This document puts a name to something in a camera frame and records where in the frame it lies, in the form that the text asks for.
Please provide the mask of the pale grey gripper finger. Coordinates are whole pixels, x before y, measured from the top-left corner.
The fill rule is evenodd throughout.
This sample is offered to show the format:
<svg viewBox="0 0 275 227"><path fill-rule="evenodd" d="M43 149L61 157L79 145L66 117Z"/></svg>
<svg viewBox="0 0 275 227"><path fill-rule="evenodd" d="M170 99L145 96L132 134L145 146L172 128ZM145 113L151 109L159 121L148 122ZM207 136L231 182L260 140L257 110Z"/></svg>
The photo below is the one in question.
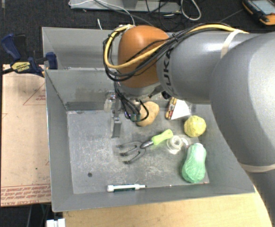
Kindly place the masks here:
<svg viewBox="0 0 275 227"><path fill-rule="evenodd" d="M109 112L114 108L114 105L115 105L115 95L109 95L109 96L107 96L107 98L104 102L103 110L105 112Z"/></svg>
<svg viewBox="0 0 275 227"><path fill-rule="evenodd" d="M112 138L118 138L121 132L122 122L118 116L112 118Z"/></svg>

